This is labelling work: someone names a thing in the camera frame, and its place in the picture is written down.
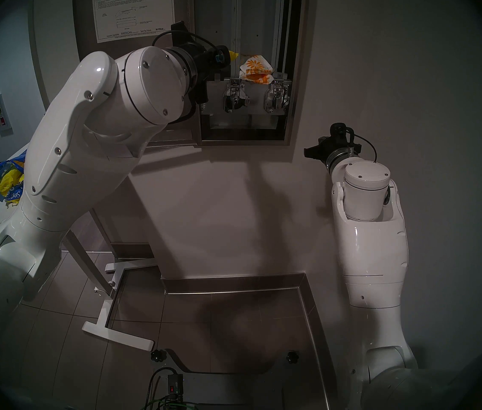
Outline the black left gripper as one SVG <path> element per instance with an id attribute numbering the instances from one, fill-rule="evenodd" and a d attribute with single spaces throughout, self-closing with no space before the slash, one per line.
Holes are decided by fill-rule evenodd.
<path id="1" fill-rule="evenodd" d="M 186 93 L 191 104 L 208 102 L 207 78 L 213 70 L 213 51 L 206 50 L 188 32 L 183 21 L 171 25 L 172 53 L 180 62 L 186 80 Z"/>

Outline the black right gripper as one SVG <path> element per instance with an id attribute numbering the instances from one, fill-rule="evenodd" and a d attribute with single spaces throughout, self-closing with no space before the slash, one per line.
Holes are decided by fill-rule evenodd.
<path id="1" fill-rule="evenodd" d="M 318 144 L 304 148 L 303 154 L 306 158 L 320 160 L 325 166 L 335 166 L 340 161 L 353 157 L 353 154 L 360 154 L 361 151 L 360 143 L 349 146 L 348 140 L 330 140 L 330 137 L 320 137 Z"/>

